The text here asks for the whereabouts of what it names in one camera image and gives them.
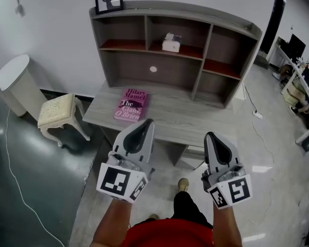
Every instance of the floor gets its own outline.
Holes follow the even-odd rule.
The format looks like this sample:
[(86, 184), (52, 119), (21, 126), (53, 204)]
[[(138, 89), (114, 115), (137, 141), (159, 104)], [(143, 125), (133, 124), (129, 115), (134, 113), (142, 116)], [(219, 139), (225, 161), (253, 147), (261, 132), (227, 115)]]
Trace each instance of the floor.
[[(8, 111), (0, 100), (0, 247), (61, 247), (23, 204), (9, 171), (5, 138)], [(29, 114), (18, 118), (11, 111), (8, 118), (11, 169), (24, 200), (65, 246), (71, 237), (85, 182), (104, 139), (99, 127), (82, 122), (78, 112), (77, 118), (91, 141), (71, 126), (51, 129), (62, 140), (63, 148), (45, 138)]]
[[(293, 115), (280, 94), (279, 82), (269, 70), (253, 65), (245, 85), (257, 110), (264, 119), (252, 116), (249, 99), (234, 100), (235, 130), (239, 155), (251, 174), (253, 199), (234, 207), (244, 247), (295, 246), (309, 228), (309, 152), (295, 144), (304, 126)], [(253, 128), (257, 129), (262, 139)], [(101, 148), (102, 161), (110, 151)], [(213, 222), (213, 203), (202, 189), (201, 173), (173, 167), (160, 149), (154, 148), (151, 164), (156, 169), (151, 182), (134, 203), (130, 224), (141, 222), (152, 213), (161, 218), (173, 215), (173, 199), (177, 181), (190, 181), (189, 193), (209, 222)], [(98, 166), (94, 163), (79, 210), (71, 247), (88, 247), (107, 210), (110, 198), (96, 192)]]

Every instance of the person's left arm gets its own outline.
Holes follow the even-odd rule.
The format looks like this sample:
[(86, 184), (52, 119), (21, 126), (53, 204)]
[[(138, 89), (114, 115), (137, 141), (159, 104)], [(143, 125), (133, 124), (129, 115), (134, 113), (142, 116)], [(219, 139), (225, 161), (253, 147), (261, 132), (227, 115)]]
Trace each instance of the person's left arm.
[(128, 230), (132, 204), (113, 199), (99, 223), (90, 247), (122, 245)]

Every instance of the computer monitor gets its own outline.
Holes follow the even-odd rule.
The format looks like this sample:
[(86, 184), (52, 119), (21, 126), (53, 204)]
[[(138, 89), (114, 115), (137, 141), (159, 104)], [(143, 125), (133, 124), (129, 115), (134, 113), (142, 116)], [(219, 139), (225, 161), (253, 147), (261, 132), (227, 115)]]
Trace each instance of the computer monitor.
[(288, 44), (289, 49), (289, 57), (292, 59), (293, 62), (297, 61), (297, 58), (301, 57), (303, 51), (305, 49), (305, 44), (294, 34)]

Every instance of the white wall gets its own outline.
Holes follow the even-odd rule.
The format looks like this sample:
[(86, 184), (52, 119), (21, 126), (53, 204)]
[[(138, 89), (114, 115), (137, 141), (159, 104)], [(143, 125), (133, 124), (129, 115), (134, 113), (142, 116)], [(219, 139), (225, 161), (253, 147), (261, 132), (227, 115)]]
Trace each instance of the white wall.
[[(282, 20), (274, 41), (277, 40), (277, 37), (289, 41), (292, 34), (306, 45), (302, 56), (305, 60), (309, 59), (309, 2), (307, 0), (286, 0)], [(278, 65), (279, 57), (273, 57), (271, 63)]]
[[(20, 54), (36, 62), (40, 88), (94, 96), (104, 81), (88, 10), (94, 0), (0, 0), (0, 68)], [(274, 0), (161, 0), (215, 8), (254, 22), (265, 32)]]

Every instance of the book cover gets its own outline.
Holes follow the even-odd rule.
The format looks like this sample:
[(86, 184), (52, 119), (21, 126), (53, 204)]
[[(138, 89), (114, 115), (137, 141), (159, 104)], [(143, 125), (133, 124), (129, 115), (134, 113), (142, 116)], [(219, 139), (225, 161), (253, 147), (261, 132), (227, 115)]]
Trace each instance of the book cover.
[(135, 89), (126, 89), (119, 101), (113, 118), (137, 122), (145, 110), (147, 93)]

